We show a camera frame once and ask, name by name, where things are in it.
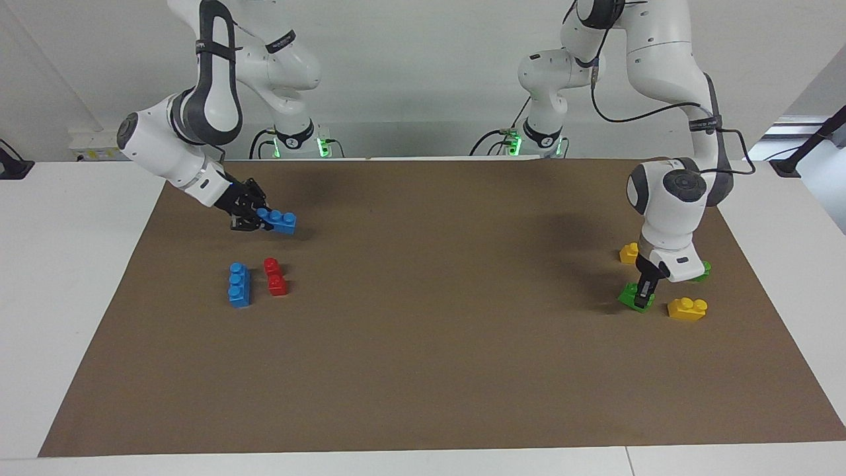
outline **brown mat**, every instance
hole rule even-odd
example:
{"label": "brown mat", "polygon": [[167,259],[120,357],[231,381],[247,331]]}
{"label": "brown mat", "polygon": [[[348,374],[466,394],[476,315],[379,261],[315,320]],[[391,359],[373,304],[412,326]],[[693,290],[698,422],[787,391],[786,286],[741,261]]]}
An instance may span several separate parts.
{"label": "brown mat", "polygon": [[[167,186],[41,456],[846,440],[716,210],[710,280],[615,301],[634,165],[229,164],[294,238]],[[267,294],[270,256],[292,295]],[[668,318],[681,296],[709,316]]]}

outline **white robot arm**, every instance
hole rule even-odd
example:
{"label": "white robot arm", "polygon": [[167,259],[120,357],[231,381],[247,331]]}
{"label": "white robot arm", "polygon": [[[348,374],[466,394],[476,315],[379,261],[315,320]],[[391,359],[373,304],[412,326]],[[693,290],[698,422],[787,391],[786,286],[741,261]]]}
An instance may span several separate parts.
{"label": "white robot arm", "polygon": [[[648,162],[629,177],[629,202],[645,223],[640,236],[641,272],[634,306],[648,307],[659,280],[691,280],[705,268],[693,245],[706,206],[716,206],[733,187],[733,171],[722,141],[722,119],[710,78],[693,57],[687,0],[575,0],[561,31],[564,49],[523,60],[520,82],[531,94],[529,118],[522,124],[530,153],[549,157],[555,150],[566,102],[563,88],[595,88],[602,46],[612,28],[626,31],[629,82],[644,96],[681,108],[688,116],[694,156]],[[639,118],[609,119],[629,122]]]}
{"label": "white robot arm", "polygon": [[[267,102],[286,147],[311,150],[314,125],[298,91],[317,87],[320,66],[294,41],[293,30],[279,27],[277,2],[168,0],[168,6],[196,34],[197,85],[130,114],[118,131],[118,147],[203,205],[228,212],[233,230],[270,230],[273,225],[257,212],[267,208],[258,184],[239,182],[201,146],[221,146],[238,136],[243,124],[239,80]],[[243,67],[236,70],[236,62]]]}

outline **white table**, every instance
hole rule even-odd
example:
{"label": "white table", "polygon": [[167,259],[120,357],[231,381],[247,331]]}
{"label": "white table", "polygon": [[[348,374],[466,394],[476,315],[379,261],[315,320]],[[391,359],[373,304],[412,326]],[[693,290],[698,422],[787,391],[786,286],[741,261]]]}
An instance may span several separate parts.
{"label": "white table", "polygon": [[[843,419],[846,236],[801,181],[760,169],[720,208]],[[0,474],[846,474],[840,442],[36,460],[162,185],[132,163],[39,163],[0,182]]]}

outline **yellow lego brick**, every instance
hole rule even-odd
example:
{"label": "yellow lego brick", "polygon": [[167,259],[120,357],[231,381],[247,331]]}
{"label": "yellow lego brick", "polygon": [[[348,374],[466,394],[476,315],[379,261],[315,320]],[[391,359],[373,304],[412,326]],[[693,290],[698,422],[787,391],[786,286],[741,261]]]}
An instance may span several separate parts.
{"label": "yellow lego brick", "polygon": [[694,301],[689,297],[683,297],[670,302],[667,310],[670,312],[671,318],[684,321],[698,321],[705,317],[708,311],[708,303],[701,299]]}
{"label": "yellow lego brick", "polygon": [[626,246],[623,246],[623,249],[620,250],[620,262],[623,264],[635,264],[637,261],[637,243],[629,243]]}

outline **toy block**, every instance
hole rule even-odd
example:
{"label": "toy block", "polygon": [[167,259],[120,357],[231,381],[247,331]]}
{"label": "toy block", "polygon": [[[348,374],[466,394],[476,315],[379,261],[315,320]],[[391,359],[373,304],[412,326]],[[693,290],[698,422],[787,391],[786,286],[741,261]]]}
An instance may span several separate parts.
{"label": "toy block", "polygon": [[267,289],[274,296],[286,296],[288,294],[288,282],[279,266],[279,261],[269,257],[264,262],[265,274],[267,274]]}
{"label": "toy block", "polygon": [[694,301],[689,297],[683,297],[670,302],[667,310],[670,312],[671,318],[684,321],[698,321],[705,317],[708,311],[708,303],[701,299]]}
{"label": "toy block", "polygon": [[297,216],[293,213],[282,213],[279,210],[259,208],[256,210],[259,218],[273,225],[273,230],[285,235],[293,235],[297,228]]}
{"label": "toy block", "polygon": [[236,309],[250,305],[250,271],[241,263],[229,267],[229,303]]}
{"label": "toy block", "polygon": [[705,265],[705,273],[699,278],[693,278],[691,281],[701,283],[702,281],[707,280],[708,276],[711,276],[711,264],[707,261],[703,261],[702,264]]}
{"label": "toy block", "polygon": [[620,250],[620,262],[623,264],[635,264],[637,261],[637,243],[629,243]]}
{"label": "toy block", "polygon": [[628,307],[631,307],[638,313],[645,313],[647,309],[652,306],[652,303],[655,301],[655,295],[649,297],[649,303],[646,304],[645,309],[641,309],[635,305],[635,296],[637,296],[637,284],[636,283],[629,283],[623,289],[623,292],[617,298],[618,301],[622,302]]}

